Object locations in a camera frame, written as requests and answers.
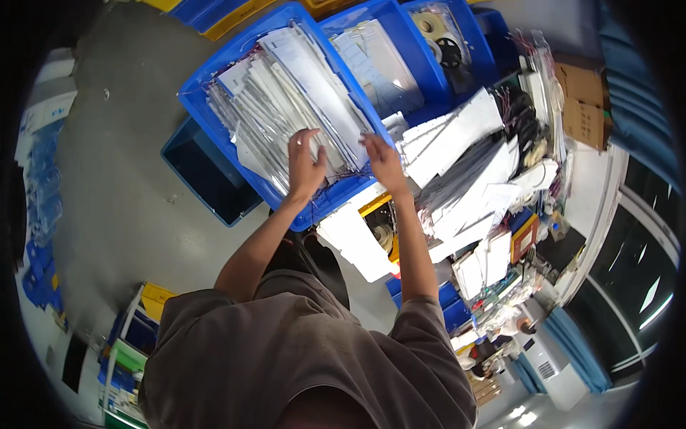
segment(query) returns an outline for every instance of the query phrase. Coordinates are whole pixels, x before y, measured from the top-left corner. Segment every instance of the black reel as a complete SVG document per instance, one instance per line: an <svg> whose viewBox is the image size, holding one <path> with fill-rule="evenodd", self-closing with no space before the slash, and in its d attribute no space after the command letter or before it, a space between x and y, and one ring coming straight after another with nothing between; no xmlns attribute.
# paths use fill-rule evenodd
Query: black reel
<svg viewBox="0 0 686 429"><path fill-rule="evenodd" d="M441 37L436 40L436 44L442 54L440 65L444 69L457 69L462 65L462 52L453 39Z"/></svg>

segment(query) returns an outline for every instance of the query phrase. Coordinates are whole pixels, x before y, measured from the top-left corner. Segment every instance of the blue curtain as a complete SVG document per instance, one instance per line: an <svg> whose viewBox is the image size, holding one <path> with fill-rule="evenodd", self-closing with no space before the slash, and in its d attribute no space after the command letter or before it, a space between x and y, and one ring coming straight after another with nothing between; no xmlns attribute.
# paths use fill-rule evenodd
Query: blue curtain
<svg viewBox="0 0 686 429"><path fill-rule="evenodd" d="M512 368L519 376L519 379L524 384L527 392L532 395L535 395L536 393L548 393L538 374L536 374L536 370L534 370L531 362L524 356L524 353L521 353L517 359L512 361Z"/></svg>
<svg viewBox="0 0 686 429"><path fill-rule="evenodd" d="M555 307L541 323L541 329L547 332L560 345L569 361L588 386L591 393L602 393L612 387L612 382L603 369L584 334L562 308Z"/></svg>
<svg viewBox="0 0 686 429"><path fill-rule="evenodd" d="M600 7L600 44L612 104L612 142L628 151L681 194L674 135L665 116L655 77L629 35Z"/></svg>

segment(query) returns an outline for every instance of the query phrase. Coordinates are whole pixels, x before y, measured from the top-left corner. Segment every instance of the white wall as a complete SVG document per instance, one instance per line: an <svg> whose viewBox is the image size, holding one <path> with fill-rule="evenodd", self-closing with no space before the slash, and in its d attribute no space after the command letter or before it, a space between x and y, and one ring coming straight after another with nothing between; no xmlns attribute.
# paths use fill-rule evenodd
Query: white wall
<svg viewBox="0 0 686 429"><path fill-rule="evenodd" d="M20 136L17 142L15 159L19 165L25 168L28 164L28 154L31 150L32 140L28 136ZM30 238L30 231L27 227L26 241ZM100 396L101 384L97 381L99 364L97 354L91 350L86 350L84 364L79 379L79 393L77 394L62 381L62 370L64 369L64 359L67 356L69 342L73 331L64 332L55 323L54 311L47 306L45 311L33 305L24 292L21 280L29 270L30 262L26 252L24 252L23 267L15 275L17 294L19 296L19 307L21 316L28 333L31 344L38 356L38 360L43 366L50 382L57 391L62 401L74 416L81 420L93 424L104 425L102 411L97 405ZM52 349L52 360L49 366L46 361L48 349Z"/></svg>

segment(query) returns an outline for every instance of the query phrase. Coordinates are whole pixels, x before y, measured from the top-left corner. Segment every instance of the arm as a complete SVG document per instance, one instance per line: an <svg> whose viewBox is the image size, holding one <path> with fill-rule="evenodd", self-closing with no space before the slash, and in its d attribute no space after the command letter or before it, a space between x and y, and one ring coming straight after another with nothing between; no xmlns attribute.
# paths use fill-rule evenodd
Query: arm
<svg viewBox="0 0 686 429"><path fill-rule="evenodd" d="M326 174L327 154L319 147L312 162L309 140L319 130L300 130L288 142L289 193L281 206L229 258L215 282L236 302L251 301L262 274L293 219L300 213Z"/></svg>
<svg viewBox="0 0 686 429"><path fill-rule="evenodd" d="M385 186L395 203L400 260L403 278L403 302L416 297L438 299L438 281L429 257L424 231L414 209L414 198L403 175L398 153L375 135L366 135L364 145L372 172Z"/></svg>

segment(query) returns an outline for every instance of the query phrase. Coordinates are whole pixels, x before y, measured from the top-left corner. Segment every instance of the sleeve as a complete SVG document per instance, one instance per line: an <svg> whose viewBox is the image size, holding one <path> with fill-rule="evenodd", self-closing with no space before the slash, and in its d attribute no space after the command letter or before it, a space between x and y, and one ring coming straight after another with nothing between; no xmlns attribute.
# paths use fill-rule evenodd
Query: sleeve
<svg viewBox="0 0 686 429"><path fill-rule="evenodd" d="M498 336L513 336L515 335L519 330L517 329L517 321L513 318L508 319L503 325L500 327L500 332L498 333Z"/></svg>
<svg viewBox="0 0 686 429"><path fill-rule="evenodd" d="M217 289L196 290L169 298L165 302L155 349L162 347L179 329L204 316L215 308L234 304Z"/></svg>
<svg viewBox="0 0 686 429"><path fill-rule="evenodd" d="M421 297L403 303L389 337L431 369L467 419L472 424L476 422L474 393L450 343L437 299Z"/></svg>

